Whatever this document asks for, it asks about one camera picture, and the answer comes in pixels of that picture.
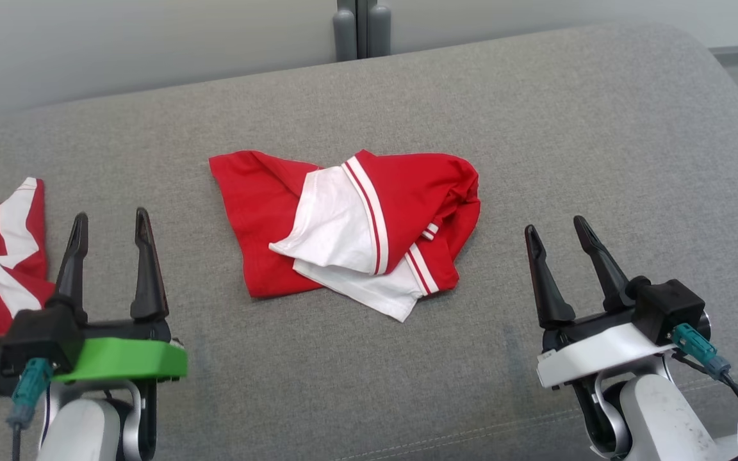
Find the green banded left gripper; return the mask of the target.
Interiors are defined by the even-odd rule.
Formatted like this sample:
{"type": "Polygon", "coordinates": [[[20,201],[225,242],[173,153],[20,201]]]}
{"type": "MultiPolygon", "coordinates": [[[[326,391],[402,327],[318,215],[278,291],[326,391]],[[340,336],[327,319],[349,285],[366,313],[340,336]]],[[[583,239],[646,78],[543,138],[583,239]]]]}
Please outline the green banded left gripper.
{"type": "MultiPolygon", "coordinates": [[[[149,213],[135,213],[138,273],[131,320],[97,322],[84,330],[84,347],[70,373],[54,373],[53,382],[107,382],[108,380],[179,380],[188,374],[188,354],[173,339],[166,289],[149,213]]],[[[88,216],[74,217],[56,278],[50,307],[67,307],[75,322],[87,322],[83,307],[84,260],[88,253],[88,216]]]]}

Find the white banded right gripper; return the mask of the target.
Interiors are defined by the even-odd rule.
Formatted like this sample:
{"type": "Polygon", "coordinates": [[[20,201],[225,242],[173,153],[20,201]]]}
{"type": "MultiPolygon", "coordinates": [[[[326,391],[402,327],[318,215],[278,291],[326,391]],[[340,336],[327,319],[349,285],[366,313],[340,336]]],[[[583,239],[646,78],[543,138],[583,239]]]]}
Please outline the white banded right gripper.
{"type": "Polygon", "coordinates": [[[635,301],[626,293],[627,276],[583,216],[574,216],[573,224],[583,251],[592,260],[606,312],[574,321],[576,313],[565,302],[546,263],[547,252],[541,236],[533,225],[527,225],[525,246],[531,284],[539,326],[544,329],[536,373],[544,388],[574,382],[675,348],[670,341],[663,345],[654,343],[632,323],[631,308],[635,301]]]}

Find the red white striped garment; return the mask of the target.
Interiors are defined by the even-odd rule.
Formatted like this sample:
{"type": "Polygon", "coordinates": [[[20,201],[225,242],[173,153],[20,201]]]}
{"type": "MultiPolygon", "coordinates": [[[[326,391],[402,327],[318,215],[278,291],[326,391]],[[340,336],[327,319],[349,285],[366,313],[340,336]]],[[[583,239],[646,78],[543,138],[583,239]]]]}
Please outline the red white striped garment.
{"type": "Polygon", "coordinates": [[[243,150],[209,166],[254,298],[327,287],[404,322],[459,283],[455,260],[481,210],[465,159],[361,150],[322,168],[243,150]]]}

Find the grey partition post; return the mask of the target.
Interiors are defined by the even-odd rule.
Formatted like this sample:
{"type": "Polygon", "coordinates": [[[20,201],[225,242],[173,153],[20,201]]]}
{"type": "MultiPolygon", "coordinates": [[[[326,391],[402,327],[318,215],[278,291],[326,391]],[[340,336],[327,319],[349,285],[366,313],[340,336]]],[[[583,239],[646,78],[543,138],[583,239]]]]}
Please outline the grey partition post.
{"type": "Polygon", "coordinates": [[[357,1],[336,0],[336,13],[332,17],[336,62],[358,59],[357,1]]]}
{"type": "Polygon", "coordinates": [[[378,0],[367,0],[367,56],[391,55],[391,10],[378,0]]]}

